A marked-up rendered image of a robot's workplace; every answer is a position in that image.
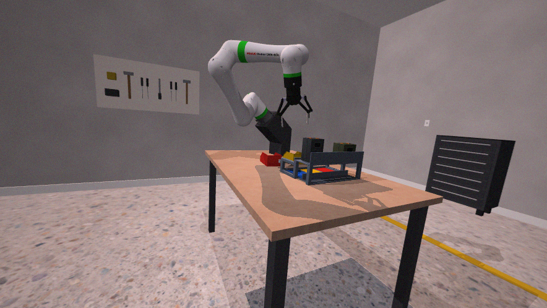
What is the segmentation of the yellow bin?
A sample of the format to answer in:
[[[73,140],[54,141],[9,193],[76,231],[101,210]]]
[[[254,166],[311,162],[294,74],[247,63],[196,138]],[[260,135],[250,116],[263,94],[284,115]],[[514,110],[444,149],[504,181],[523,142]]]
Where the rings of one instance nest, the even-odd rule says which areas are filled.
[[[294,158],[296,158],[296,157],[301,157],[301,152],[296,152],[295,154],[290,153],[290,152],[285,152],[283,154],[283,158],[287,158],[287,159],[292,160],[292,161],[294,161]]]

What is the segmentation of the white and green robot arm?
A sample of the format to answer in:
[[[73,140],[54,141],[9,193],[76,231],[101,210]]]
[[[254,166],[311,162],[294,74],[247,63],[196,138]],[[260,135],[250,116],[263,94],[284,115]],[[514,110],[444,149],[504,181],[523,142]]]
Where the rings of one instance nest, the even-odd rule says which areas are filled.
[[[305,45],[265,45],[248,41],[228,40],[209,61],[208,70],[224,94],[235,122],[248,126],[253,117],[259,125],[267,124],[273,117],[261,99],[254,93],[243,99],[235,84],[232,67],[236,62],[277,62],[283,67],[284,87],[297,89],[302,86],[301,66],[309,58]],[[302,62],[302,63],[301,63]]]

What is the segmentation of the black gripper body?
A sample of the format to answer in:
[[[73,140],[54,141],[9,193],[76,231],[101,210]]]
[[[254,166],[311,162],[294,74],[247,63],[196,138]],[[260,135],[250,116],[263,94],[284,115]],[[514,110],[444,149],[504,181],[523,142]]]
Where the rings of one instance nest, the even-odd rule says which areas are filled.
[[[301,100],[300,87],[297,89],[286,89],[286,101],[289,103],[290,100],[293,100],[290,105],[297,105],[298,103],[295,99]]]

